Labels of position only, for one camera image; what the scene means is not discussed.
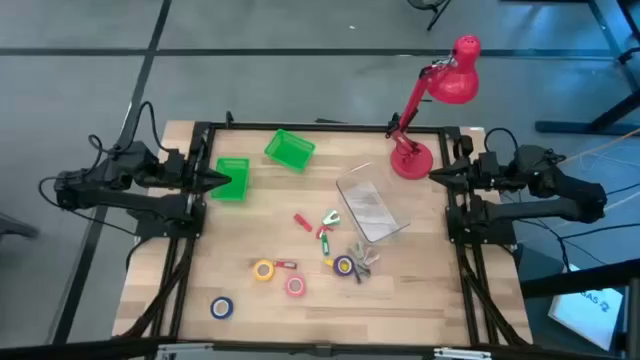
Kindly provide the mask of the silver corner bracket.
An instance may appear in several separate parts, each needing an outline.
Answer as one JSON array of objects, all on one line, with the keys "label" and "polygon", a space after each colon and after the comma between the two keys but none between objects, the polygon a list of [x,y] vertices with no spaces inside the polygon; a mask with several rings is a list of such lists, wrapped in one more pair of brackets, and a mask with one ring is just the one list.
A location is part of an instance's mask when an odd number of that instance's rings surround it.
[{"label": "silver corner bracket", "polygon": [[433,351],[433,360],[492,360],[490,352],[441,347]]},{"label": "silver corner bracket", "polygon": [[212,343],[181,342],[159,345],[154,360],[178,360],[179,356],[212,351]]}]

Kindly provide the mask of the pink tape roll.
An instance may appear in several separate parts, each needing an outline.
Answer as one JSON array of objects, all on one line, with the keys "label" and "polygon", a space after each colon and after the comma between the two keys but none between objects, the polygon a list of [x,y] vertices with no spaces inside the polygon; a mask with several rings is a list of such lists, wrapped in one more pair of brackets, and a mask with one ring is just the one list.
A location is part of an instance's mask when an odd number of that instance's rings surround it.
[{"label": "pink tape roll", "polygon": [[286,293],[291,297],[301,297],[306,293],[306,283],[302,276],[294,275],[285,283]]}]

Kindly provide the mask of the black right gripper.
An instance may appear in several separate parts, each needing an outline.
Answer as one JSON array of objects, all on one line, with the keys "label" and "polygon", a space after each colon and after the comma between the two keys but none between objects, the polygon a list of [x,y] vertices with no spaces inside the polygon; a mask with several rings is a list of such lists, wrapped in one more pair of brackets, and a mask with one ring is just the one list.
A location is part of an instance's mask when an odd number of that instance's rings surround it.
[{"label": "black right gripper", "polygon": [[468,168],[468,160],[457,160],[450,165],[431,170],[429,176],[431,180],[452,192],[465,193],[469,188],[491,191],[495,188],[495,179],[501,175],[497,154],[492,151],[478,155],[471,163],[467,179],[464,176],[456,176],[467,172]]}]

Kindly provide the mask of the clear plastic container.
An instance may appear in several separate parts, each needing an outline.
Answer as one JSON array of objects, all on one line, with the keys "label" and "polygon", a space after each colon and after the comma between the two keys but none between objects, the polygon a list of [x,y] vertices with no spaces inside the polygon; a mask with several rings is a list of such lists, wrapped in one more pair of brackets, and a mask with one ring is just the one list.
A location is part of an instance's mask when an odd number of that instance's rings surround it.
[{"label": "clear plastic container", "polygon": [[348,170],[336,187],[356,228],[369,244],[388,241],[411,224],[401,186],[387,168],[367,162]]}]

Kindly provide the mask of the red desk lamp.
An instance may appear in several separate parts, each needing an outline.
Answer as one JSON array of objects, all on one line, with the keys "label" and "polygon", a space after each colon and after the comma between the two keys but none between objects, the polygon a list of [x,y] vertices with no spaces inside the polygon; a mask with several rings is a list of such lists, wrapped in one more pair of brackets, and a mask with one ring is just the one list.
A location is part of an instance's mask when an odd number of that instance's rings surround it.
[{"label": "red desk lamp", "polygon": [[390,163],[395,173],[402,178],[424,178],[433,166],[431,150],[406,135],[424,95],[428,94],[433,99],[450,105],[462,105],[473,100],[479,91],[479,76],[475,65],[481,50],[481,42],[477,36],[463,35],[456,39],[447,59],[436,61],[420,70],[404,110],[400,114],[393,114],[385,134],[395,142]]}]

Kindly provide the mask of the black aluminium frame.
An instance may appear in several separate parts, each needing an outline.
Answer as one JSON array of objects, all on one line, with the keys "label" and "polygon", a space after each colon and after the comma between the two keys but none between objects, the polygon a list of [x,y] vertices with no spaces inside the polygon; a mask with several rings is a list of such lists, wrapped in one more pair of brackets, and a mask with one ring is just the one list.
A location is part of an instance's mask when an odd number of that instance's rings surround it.
[{"label": "black aluminium frame", "polygon": [[[248,345],[358,345],[381,353],[405,346],[462,346],[486,340],[479,300],[463,287],[454,245],[448,238],[443,186],[405,180],[390,166],[393,141],[380,126],[289,124],[288,130],[316,145],[302,173],[266,157],[276,132],[268,123],[233,123],[216,130],[215,157],[250,161],[247,198],[209,200],[201,236],[195,243],[178,334],[183,339]],[[380,259],[369,279],[336,275],[323,263],[321,241],[294,221],[296,213],[318,225],[330,210],[341,222],[328,235],[339,255],[356,242],[356,226],[336,187],[337,178],[361,164],[387,168],[401,186],[411,224],[377,249]],[[270,281],[258,281],[262,259],[292,261],[297,269],[275,267]],[[291,297],[285,283],[302,276],[306,293]],[[210,313],[220,296],[234,303],[224,320]]]}]

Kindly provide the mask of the grey chair foot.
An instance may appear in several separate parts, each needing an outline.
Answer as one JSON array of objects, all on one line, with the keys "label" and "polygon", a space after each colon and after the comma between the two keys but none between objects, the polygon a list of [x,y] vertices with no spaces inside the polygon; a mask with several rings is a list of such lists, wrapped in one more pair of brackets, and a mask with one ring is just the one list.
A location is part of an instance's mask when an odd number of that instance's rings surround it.
[{"label": "grey chair foot", "polygon": [[0,213],[0,240],[5,235],[17,235],[24,238],[36,238],[39,230],[27,223]]}]

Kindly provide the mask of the yellow tape roll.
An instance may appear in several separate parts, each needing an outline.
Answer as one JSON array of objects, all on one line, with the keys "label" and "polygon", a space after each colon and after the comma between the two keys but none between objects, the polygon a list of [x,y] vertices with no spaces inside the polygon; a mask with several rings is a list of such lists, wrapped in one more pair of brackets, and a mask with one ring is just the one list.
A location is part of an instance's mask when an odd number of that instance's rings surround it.
[{"label": "yellow tape roll", "polygon": [[253,275],[258,281],[270,281],[275,272],[274,262],[267,259],[257,261],[253,266]]}]

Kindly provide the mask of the blue tape roll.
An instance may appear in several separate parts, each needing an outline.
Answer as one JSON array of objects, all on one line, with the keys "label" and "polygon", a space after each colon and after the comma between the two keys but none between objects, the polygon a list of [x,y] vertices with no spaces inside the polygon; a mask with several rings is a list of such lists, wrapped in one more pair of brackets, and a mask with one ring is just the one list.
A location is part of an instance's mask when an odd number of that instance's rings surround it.
[{"label": "blue tape roll", "polygon": [[214,319],[224,320],[229,318],[234,312],[233,301],[224,296],[215,298],[210,305],[210,313]]}]

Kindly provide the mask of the green plastic basket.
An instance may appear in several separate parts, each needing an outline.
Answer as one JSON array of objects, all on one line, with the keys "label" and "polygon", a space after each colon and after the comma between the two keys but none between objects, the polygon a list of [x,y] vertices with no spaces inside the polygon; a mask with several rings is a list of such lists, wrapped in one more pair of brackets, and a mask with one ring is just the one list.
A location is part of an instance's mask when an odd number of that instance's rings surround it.
[{"label": "green plastic basket", "polygon": [[284,129],[278,129],[264,154],[292,171],[302,173],[314,154],[316,145]]},{"label": "green plastic basket", "polygon": [[213,189],[210,196],[219,201],[242,202],[246,199],[250,161],[248,158],[220,157],[216,170],[231,178],[231,182]]}]

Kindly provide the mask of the black metal beam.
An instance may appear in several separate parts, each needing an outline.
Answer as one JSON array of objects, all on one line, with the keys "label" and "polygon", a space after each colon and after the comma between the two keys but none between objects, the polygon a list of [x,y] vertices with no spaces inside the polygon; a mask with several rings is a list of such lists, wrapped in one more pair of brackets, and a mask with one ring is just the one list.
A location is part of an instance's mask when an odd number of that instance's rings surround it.
[{"label": "black metal beam", "polygon": [[640,360],[640,258],[578,271],[567,267],[565,273],[525,281],[521,289],[524,298],[538,298],[622,286],[629,290],[625,353],[632,360]]}]

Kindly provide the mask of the purple tape roll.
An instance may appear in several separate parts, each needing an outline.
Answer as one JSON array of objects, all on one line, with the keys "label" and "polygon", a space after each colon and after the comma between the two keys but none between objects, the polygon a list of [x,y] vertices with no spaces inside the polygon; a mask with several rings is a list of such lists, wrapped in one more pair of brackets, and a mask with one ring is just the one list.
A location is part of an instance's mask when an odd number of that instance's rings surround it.
[{"label": "purple tape roll", "polygon": [[332,268],[338,276],[349,276],[354,271],[354,262],[348,255],[341,255],[333,260]]}]

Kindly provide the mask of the black chair base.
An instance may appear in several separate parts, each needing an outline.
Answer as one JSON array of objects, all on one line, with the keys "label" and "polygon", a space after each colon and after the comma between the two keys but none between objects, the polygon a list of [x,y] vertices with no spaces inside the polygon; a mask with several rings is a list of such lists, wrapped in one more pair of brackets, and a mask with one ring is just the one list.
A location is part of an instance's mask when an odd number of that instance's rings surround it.
[{"label": "black chair base", "polygon": [[452,0],[407,0],[407,3],[416,10],[431,11],[433,13],[427,26],[427,30],[431,31],[451,1]]}]

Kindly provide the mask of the black desk frame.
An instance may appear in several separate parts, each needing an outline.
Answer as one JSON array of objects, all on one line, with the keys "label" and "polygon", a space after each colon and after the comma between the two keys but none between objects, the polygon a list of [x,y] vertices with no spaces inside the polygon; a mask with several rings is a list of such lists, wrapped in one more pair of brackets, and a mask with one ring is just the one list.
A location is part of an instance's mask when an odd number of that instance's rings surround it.
[{"label": "black desk frame", "polygon": [[586,0],[586,3],[607,41],[614,64],[622,71],[631,93],[592,121],[536,121],[535,130],[539,133],[640,137],[640,124],[622,123],[624,117],[640,108],[640,83],[627,67],[634,49],[623,52],[596,0]]}]

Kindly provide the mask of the white printed box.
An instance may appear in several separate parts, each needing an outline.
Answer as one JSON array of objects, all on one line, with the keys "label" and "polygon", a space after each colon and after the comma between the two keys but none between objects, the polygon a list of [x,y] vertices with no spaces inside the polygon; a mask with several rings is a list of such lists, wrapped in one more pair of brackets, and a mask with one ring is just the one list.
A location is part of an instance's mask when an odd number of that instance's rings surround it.
[{"label": "white printed box", "polygon": [[613,289],[553,297],[548,316],[602,350],[611,347],[623,295]]}]

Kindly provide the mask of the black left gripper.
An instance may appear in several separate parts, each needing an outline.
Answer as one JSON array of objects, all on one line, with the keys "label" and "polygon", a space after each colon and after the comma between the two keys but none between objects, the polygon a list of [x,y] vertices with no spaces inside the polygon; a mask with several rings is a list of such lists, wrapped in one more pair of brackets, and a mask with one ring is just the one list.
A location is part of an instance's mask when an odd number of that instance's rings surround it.
[{"label": "black left gripper", "polygon": [[167,159],[167,180],[171,188],[181,191],[213,190],[231,182],[229,176],[212,169],[201,170],[202,150],[190,150],[188,155],[171,149]]}]

